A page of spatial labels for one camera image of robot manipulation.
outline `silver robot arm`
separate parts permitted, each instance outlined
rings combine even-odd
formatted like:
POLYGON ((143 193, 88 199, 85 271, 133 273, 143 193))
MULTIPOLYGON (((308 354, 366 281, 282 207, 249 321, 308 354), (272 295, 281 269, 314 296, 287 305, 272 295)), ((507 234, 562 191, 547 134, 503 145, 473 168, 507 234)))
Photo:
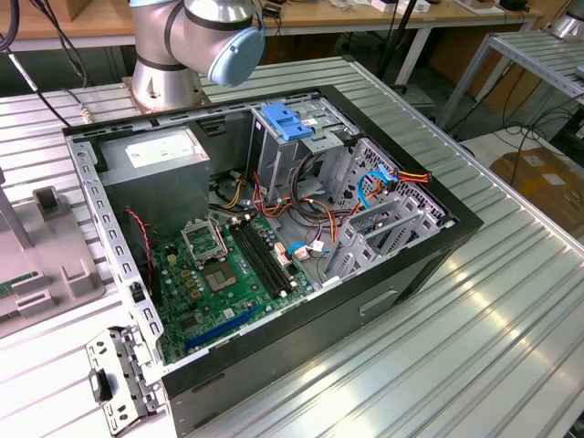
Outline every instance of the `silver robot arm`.
POLYGON ((197 104, 197 73, 219 85, 241 84, 264 51, 251 0, 130 0, 130 7, 138 54, 132 93, 152 110, 197 104))
POLYGON ((547 31, 565 41, 581 41, 584 38, 584 0, 574 0, 547 31))

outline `aluminum table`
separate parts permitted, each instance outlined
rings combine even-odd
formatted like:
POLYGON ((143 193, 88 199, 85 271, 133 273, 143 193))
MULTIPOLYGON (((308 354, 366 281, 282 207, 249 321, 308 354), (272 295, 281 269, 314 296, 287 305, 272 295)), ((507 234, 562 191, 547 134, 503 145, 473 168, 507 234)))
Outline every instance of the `aluminum table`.
MULTIPOLYGON (((557 436, 584 409, 584 248, 359 64, 259 68, 212 100, 333 84, 485 222, 422 292, 193 432, 251 436, 557 436)), ((96 120, 136 114, 121 85, 76 90, 96 120)), ((72 123, 68 95, 47 93, 72 123)), ((111 280, 59 123, 34 96, 0 99, 0 165, 14 203, 53 184, 74 206, 107 292, 0 339, 0 431, 107 437, 84 344, 128 313, 111 280)), ((171 437, 168 415, 130 438, 171 437)))
POLYGON ((438 126, 441 128, 452 117, 491 48, 504 58, 495 67, 477 99, 495 85, 509 61, 513 61, 570 98, 584 103, 584 79, 575 73, 576 68, 584 64, 584 42, 567 43, 543 30, 492 34, 485 37, 446 103, 438 118, 438 126))

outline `metal bracket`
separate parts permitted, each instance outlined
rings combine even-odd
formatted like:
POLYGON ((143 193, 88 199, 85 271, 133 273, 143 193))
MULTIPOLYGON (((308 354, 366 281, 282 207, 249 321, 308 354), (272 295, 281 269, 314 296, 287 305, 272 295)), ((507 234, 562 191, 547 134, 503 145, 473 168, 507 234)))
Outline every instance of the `metal bracket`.
POLYGON ((95 401, 117 436, 166 404, 159 381, 147 385, 154 362, 137 326, 108 328, 85 346, 95 401))

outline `red wire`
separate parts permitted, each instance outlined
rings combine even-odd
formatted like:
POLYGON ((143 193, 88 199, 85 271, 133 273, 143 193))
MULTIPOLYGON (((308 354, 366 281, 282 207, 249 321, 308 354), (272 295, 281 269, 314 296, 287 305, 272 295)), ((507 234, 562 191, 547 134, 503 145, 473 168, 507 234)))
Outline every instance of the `red wire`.
POLYGON ((148 260, 148 288, 152 289, 153 266, 152 266, 151 250, 150 250, 150 240, 148 239, 148 235, 146 234, 146 227, 144 226, 144 222, 140 219, 140 217, 137 214, 135 214, 130 208, 126 207, 126 213, 131 215, 134 219, 136 219, 136 222, 138 223, 138 226, 140 227, 140 229, 142 231, 142 236, 144 237, 144 243, 146 244, 146 257, 148 260))

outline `cardboard box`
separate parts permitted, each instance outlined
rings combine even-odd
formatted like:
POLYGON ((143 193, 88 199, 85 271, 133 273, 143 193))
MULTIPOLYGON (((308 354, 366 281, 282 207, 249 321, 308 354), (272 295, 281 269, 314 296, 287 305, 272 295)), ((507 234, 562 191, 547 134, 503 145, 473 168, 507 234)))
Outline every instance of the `cardboard box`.
MULTIPOLYGON (((71 22, 91 3, 91 0, 51 0, 51 8, 59 23, 71 22)), ((43 16, 28 0, 20 1, 20 13, 24 16, 43 16)), ((0 9, 10 10, 9 0, 0 0, 0 9)))
MULTIPOLYGON (((515 158, 516 152, 508 153, 491 170, 509 183, 515 158)), ((513 188, 574 237, 584 235, 584 179, 553 152, 522 151, 513 188)))

